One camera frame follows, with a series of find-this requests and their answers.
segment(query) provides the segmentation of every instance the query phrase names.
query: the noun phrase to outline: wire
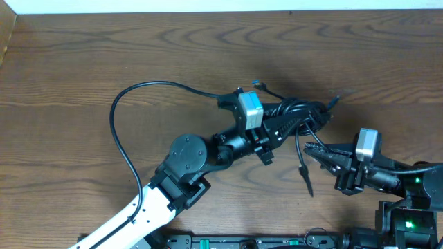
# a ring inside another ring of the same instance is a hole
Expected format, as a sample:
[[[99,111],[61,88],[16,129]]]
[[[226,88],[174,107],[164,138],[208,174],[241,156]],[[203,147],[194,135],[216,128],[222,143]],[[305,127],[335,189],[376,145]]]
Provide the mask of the wire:
[[[116,110],[118,101],[121,99],[122,96],[124,96],[124,94],[126,94],[129,91],[132,91],[134,89],[137,89],[139,87],[142,87],[142,86],[151,86],[151,85],[156,85],[156,84],[166,85],[166,86],[176,86],[181,89],[185,89],[191,93],[196,93],[198,95],[202,95],[202,96],[209,97],[209,98],[218,98],[219,97],[219,95],[217,95],[217,94],[198,91],[196,89],[190,88],[189,86],[185,86],[183,84],[179,84],[176,82],[169,82],[169,81],[151,81],[151,82],[138,83],[138,84],[135,84],[133,86],[126,88],[125,90],[121,91],[117,95],[117,97],[114,99],[114,102],[111,105],[111,111],[109,112],[109,126],[111,127],[112,137],[114,138],[114,141],[116,142],[117,149],[122,154],[123,158],[125,159],[126,163],[128,164],[129,168],[131,169],[132,174],[134,175],[134,178],[136,179],[137,187],[138,187],[138,203],[137,203],[137,207],[136,207],[134,213],[131,216],[129,216],[125,222],[123,222],[120,226],[118,226],[116,229],[114,229],[112,232],[110,232],[107,236],[105,236],[103,239],[101,239],[99,242],[97,242],[95,245],[93,245],[91,247],[91,249],[97,248],[103,242],[108,240],[112,235],[116,234],[119,230],[124,228],[129,222],[132,222],[132,223],[135,222],[134,218],[135,218],[135,216],[137,216],[138,212],[140,212],[140,209],[141,209],[141,206],[143,203],[143,186],[141,184],[140,176],[138,175],[136,168],[132,164],[131,160],[129,159],[129,156],[126,154],[126,151],[123,149],[123,146],[120,143],[120,140],[118,139],[116,128],[114,125],[114,112]]]
[[[324,228],[320,228],[320,227],[315,227],[315,228],[311,228],[311,229],[309,229],[309,231],[307,231],[307,233],[306,233],[305,236],[303,237],[303,242],[305,242],[306,245],[308,245],[308,243],[307,243],[307,236],[309,235],[309,233],[311,233],[311,232],[314,231],[314,230],[322,230],[322,231],[326,232],[327,236],[329,236],[329,238],[331,238],[331,240],[334,242],[334,245],[337,244],[337,240],[335,240],[335,239],[331,236],[331,234],[330,234],[328,231],[326,231],[326,229],[324,229]]]
[[[318,138],[316,132],[320,131],[331,119],[329,110],[332,109],[335,104],[337,104],[340,96],[336,96],[326,107],[322,102],[309,102],[307,100],[301,100],[298,98],[284,98],[268,90],[266,84],[258,80],[253,81],[253,86],[282,100],[278,107],[273,109],[270,114],[268,114],[267,118],[275,118],[278,116],[287,115],[289,113],[297,113],[298,117],[302,118],[301,125],[296,127],[290,136],[294,135],[296,139],[296,151],[298,159],[300,160],[300,167],[298,170],[300,175],[303,177],[303,180],[306,182],[309,194],[314,197],[311,180],[309,179],[309,172],[305,161],[303,160],[298,137],[312,135],[317,143],[325,149],[325,151],[331,152],[331,149],[327,147],[320,140],[320,138]]]
[[[397,174],[397,175],[407,175],[407,174],[419,174],[419,173],[427,172],[430,170],[443,169],[443,163],[429,164],[425,167],[420,167],[420,168],[416,168],[416,169],[390,169],[387,167],[381,167],[381,166],[375,166],[375,165],[371,165],[370,167],[377,170],[377,171],[380,171],[380,172],[386,172],[386,173]]]

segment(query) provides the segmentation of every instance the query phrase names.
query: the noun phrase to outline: green light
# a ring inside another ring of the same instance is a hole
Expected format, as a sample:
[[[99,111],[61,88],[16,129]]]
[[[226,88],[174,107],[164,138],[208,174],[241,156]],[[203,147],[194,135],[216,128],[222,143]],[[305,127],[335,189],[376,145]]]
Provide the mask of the green light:
[[[406,222],[406,227],[407,228],[414,228],[414,224],[412,222],[410,222],[410,221],[407,221]]]

